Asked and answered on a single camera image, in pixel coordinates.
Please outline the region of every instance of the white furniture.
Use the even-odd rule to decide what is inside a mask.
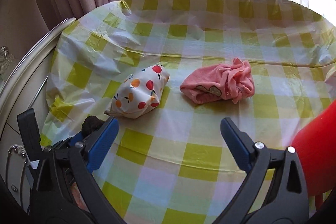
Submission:
[[[0,174],[26,211],[30,186],[24,172],[25,150],[16,116],[33,107],[41,130],[48,114],[46,82],[61,32],[76,19],[66,19],[48,32],[24,56],[0,90]]]

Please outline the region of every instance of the red fruit print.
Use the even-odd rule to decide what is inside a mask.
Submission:
[[[154,83],[153,83],[153,81],[152,81],[152,80],[147,81],[147,83],[146,83],[146,87],[147,87],[149,90],[154,89]]]
[[[138,109],[144,109],[145,106],[146,106],[146,103],[145,103],[145,102],[140,102],[140,103],[138,104]]]
[[[156,73],[161,73],[161,71],[162,71],[161,67],[158,66],[158,65],[154,66],[152,69],[153,69],[153,71],[155,71]]]

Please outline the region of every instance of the pink cloth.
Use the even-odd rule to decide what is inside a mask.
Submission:
[[[184,80],[180,90],[196,104],[221,99],[232,99],[236,104],[254,95],[251,65],[235,57],[231,66],[219,64],[199,68]]]

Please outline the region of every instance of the tablecloth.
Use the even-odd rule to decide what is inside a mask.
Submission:
[[[195,105],[179,90],[196,68],[234,57],[252,66],[255,95]],[[211,223],[245,173],[219,123],[283,149],[335,98],[335,27],[288,0],[121,0],[66,28],[47,82],[42,145],[73,136],[103,114],[131,73],[164,62],[161,104],[120,131],[94,177],[127,223]],[[328,71],[330,83],[325,83]],[[261,206],[272,171],[251,210]]]

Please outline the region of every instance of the silver screw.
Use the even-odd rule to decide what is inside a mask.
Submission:
[[[12,184],[11,188],[12,188],[13,192],[17,193],[17,187],[14,184]]]
[[[263,149],[265,147],[265,145],[262,142],[256,142],[254,145],[258,149]]]
[[[82,148],[83,146],[84,146],[83,142],[77,142],[77,143],[75,143],[75,147],[77,147],[77,148]]]
[[[289,146],[289,147],[287,148],[287,150],[288,150],[289,153],[292,153],[292,154],[295,153],[295,148],[294,148],[293,146]]]
[[[52,148],[53,147],[51,145],[48,145],[43,149],[43,152],[50,152]]]

